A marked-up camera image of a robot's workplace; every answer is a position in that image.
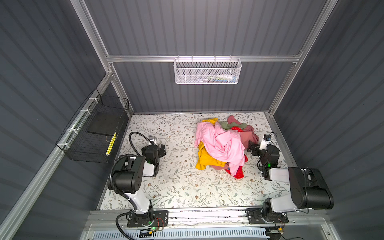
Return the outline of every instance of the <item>white mesh basket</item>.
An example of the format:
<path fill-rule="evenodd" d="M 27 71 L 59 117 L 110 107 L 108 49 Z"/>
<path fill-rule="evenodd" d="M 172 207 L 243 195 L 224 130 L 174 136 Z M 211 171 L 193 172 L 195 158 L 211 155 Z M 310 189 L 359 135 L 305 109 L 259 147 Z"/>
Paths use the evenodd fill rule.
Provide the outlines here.
<path fill-rule="evenodd" d="M 237 84 L 240 76 L 239 58 L 175 58 L 177 84 Z"/>

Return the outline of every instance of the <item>green cloth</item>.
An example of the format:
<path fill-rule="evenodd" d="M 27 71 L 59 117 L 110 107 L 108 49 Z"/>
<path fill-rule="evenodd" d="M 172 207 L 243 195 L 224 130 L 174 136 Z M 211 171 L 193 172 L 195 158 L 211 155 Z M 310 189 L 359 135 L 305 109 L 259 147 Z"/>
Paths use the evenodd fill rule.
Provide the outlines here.
<path fill-rule="evenodd" d="M 223 129 L 225 129 L 225 130 L 231 129 L 231 128 L 233 128 L 233 127 L 239 127 L 239 128 L 241 128 L 241 129 L 244 129 L 244 128 L 247 127 L 247 124 L 246 124 L 245 122 L 242 123 L 242 124 L 237 124 L 237 123 L 235 123 L 235 122 L 233 122 L 233 123 L 231 123 L 231 124 L 228 124 L 227 121 L 224 121 L 224 122 L 220 122 L 220 125 L 221 125 L 221 127 L 222 127 Z"/>

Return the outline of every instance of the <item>pink cloth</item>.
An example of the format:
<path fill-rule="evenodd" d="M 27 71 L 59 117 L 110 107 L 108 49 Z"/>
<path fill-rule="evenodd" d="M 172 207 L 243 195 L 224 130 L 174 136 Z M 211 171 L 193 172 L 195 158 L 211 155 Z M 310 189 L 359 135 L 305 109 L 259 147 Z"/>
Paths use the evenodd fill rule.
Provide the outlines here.
<path fill-rule="evenodd" d="M 241 124 L 241 122 L 237 121 L 233 115 L 229 116 L 227 119 L 228 124 L 231 124 L 235 122 L 236 124 Z M 241 136 L 241 142 L 243 143 L 245 148 L 248 148 L 248 140 L 251 140 L 251 142 L 258 143 L 259 142 L 259 137 L 254 134 L 255 129 L 251 126 L 248 125 L 246 128 L 243 129 L 243 132 L 240 133 Z"/>
<path fill-rule="evenodd" d="M 196 130 L 195 147 L 200 142 L 208 154 L 214 159 L 229 162 L 231 175 L 237 173 L 239 166 L 244 165 L 244 145 L 241 142 L 240 133 L 234 130 L 225 131 L 219 122 L 212 125 L 210 122 L 199 122 Z"/>

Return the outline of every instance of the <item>yellow marker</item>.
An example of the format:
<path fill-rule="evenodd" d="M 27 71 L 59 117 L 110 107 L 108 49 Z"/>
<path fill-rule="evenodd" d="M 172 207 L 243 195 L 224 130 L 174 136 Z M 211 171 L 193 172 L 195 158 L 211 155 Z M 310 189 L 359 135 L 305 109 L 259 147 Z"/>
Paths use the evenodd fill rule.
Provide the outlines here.
<path fill-rule="evenodd" d="M 113 143 L 115 142 L 115 140 L 116 140 L 116 132 L 113 135 L 113 137 L 111 139 L 111 142 L 109 143 L 109 147 L 108 147 L 107 154 L 106 154 L 107 156 L 109 156 L 109 154 L 111 153 L 112 147 L 113 147 Z"/>

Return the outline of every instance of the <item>floral pattern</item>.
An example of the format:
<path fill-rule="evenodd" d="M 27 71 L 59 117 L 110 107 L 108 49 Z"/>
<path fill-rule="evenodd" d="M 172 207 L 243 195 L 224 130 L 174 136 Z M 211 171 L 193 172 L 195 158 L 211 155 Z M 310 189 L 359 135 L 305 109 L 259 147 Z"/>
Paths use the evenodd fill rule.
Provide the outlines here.
<path fill-rule="evenodd" d="M 264 113 L 133 115 L 120 155 L 134 153 L 128 140 L 132 131 L 156 136 L 166 146 L 166 155 L 160 158 L 159 173 L 156 177 L 143 177 L 141 185 L 154 208 L 261 205 L 266 198 L 289 193 L 289 184 L 265 180 L 256 166 L 258 157 L 247 151 L 248 162 L 243 166 L 242 179 L 209 166 L 203 171 L 195 168 L 198 160 L 198 150 L 194 148 L 196 124 L 209 118 L 225 121 L 230 115 L 253 126 L 259 137 L 271 132 Z M 139 135 L 133 135 L 132 141 L 139 152 L 148 144 Z M 279 167 L 287 167 L 281 152 Z M 107 189 L 100 210 L 130 207 L 126 199 Z"/>

